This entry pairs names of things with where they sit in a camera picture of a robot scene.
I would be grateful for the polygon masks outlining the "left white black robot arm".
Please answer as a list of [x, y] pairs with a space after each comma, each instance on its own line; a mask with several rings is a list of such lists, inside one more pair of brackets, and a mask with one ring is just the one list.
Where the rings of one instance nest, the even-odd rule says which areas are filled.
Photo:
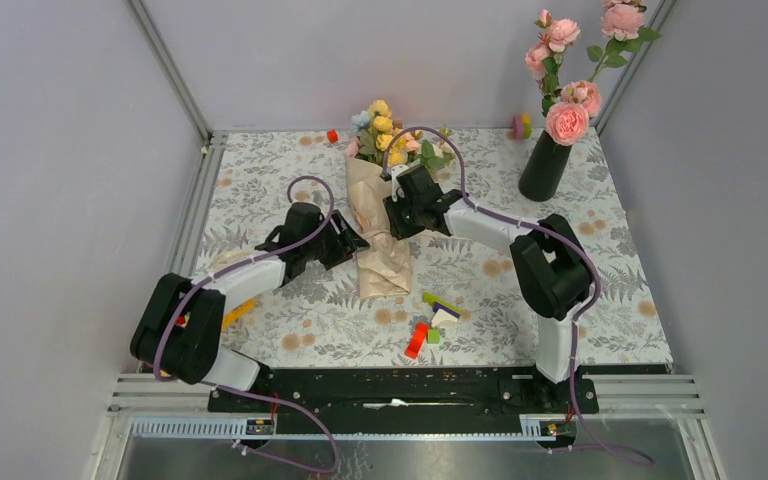
[[269, 401], [270, 385], [258, 375], [265, 365], [220, 342], [222, 321], [258, 295], [281, 288], [301, 275], [310, 262], [330, 270], [369, 248], [334, 210], [296, 202], [283, 224], [256, 246], [254, 257], [229, 265], [195, 282], [162, 276], [130, 342], [131, 355], [187, 384], [232, 388], [232, 398], [248, 411]]

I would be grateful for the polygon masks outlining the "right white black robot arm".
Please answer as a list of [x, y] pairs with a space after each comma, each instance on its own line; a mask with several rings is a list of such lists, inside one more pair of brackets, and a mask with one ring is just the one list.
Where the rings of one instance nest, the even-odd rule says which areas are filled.
[[390, 188], [383, 204], [395, 238], [433, 231], [510, 257], [538, 329], [530, 393], [543, 410], [579, 413], [576, 327], [600, 282], [566, 219], [515, 218], [482, 207], [460, 190], [443, 192], [422, 165], [396, 166], [381, 177]]

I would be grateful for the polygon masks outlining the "colourful flower bouquet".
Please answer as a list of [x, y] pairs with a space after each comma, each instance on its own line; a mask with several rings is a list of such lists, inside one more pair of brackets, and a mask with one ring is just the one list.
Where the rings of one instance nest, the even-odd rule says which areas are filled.
[[422, 165], [429, 171], [447, 167], [454, 159], [445, 139], [433, 140], [419, 130], [404, 132], [384, 100], [373, 101], [351, 117], [354, 134], [345, 149], [347, 195], [351, 212], [369, 248], [358, 254], [358, 289], [362, 300], [404, 296], [411, 289], [409, 244], [390, 233], [385, 211], [392, 187], [381, 178], [382, 167]]

